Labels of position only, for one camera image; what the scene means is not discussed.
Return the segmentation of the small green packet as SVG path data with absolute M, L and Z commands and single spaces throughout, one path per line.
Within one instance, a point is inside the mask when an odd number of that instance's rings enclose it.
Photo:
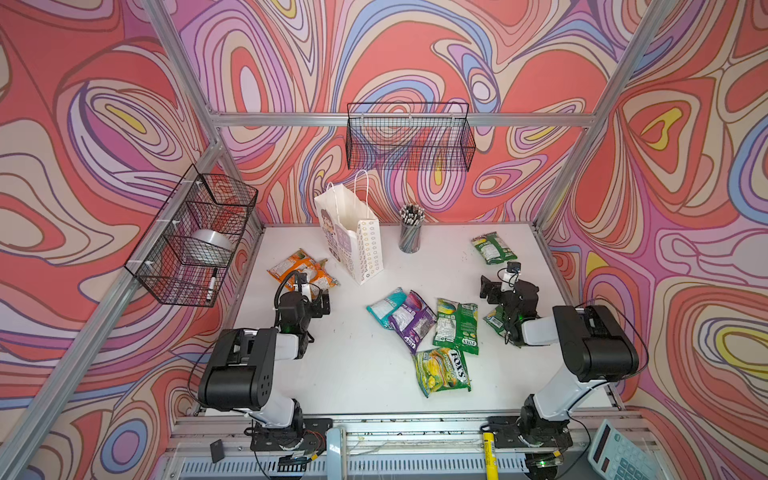
M 504 307 L 497 305 L 483 320 L 500 336 L 506 344 L 513 344 L 513 334 L 517 320 L 510 318 L 504 310 Z
M 496 231 L 472 238 L 471 244 L 487 265 L 502 264 L 517 259 L 517 255 Z

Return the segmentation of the green white snack packet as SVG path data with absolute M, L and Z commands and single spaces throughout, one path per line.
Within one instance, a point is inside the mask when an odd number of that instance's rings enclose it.
M 478 355 L 478 306 L 439 298 L 433 338 L 436 347 L 454 348 L 465 354 Z

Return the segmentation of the white patterned paper bag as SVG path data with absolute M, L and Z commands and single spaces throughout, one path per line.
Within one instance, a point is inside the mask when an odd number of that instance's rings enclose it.
M 370 175 L 359 170 L 352 188 L 330 183 L 314 198 L 330 253 L 359 285 L 384 270 L 380 221 L 369 192 Z

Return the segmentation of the yellow green Fox's packet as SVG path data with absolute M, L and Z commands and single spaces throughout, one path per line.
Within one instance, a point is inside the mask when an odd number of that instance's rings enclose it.
M 416 352 L 412 360 L 418 386 L 426 398 L 442 391 L 471 390 L 471 380 L 462 351 L 438 347 Z

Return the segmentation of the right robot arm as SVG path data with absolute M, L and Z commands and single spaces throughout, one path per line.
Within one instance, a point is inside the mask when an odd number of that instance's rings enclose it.
M 559 305 L 542 317 L 536 310 L 538 293 L 527 281 L 480 279 L 479 296 L 496 307 L 495 324 L 507 344 L 560 348 L 563 365 L 526 398 L 515 421 L 519 440 L 528 446 L 564 435 L 572 410 L 594 389 L 641 370 L 636 347 L 607 307 Z

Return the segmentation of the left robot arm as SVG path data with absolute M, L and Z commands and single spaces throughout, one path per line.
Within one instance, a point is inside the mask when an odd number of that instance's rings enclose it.
M 202 407 L 237 412 L 268 431 L 304 432 L 300 403 L 274 389 L 275 364 L 302 359 L 314 342 L 313 319 L 330 313 L 329 292 L 310 300 L 297 291 L 278 297 L 276 324 L 258 329 L 229 329 L 216 341 L 201 377 Z

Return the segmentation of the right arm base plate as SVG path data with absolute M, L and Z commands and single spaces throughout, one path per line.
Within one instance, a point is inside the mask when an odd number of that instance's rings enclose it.
M 573 439 L 567 421 L 521 420 L 519 416 L 491 416 L 481 427 L 491 433 L 495 446 L 505 449 L 537 451 L 568 450 Z

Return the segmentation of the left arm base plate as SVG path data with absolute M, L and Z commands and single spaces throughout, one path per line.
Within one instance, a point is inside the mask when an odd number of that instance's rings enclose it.
M 326 434 L 333 426 L 333 420 L 326 417 L 309 418 L 301 426 L 294 422 L 280 429 L 268 429 L 253 422 L 244 430 L 244 434 L 250 438 L 250 449 L 254 452 L 311 456 L 325 451 Z

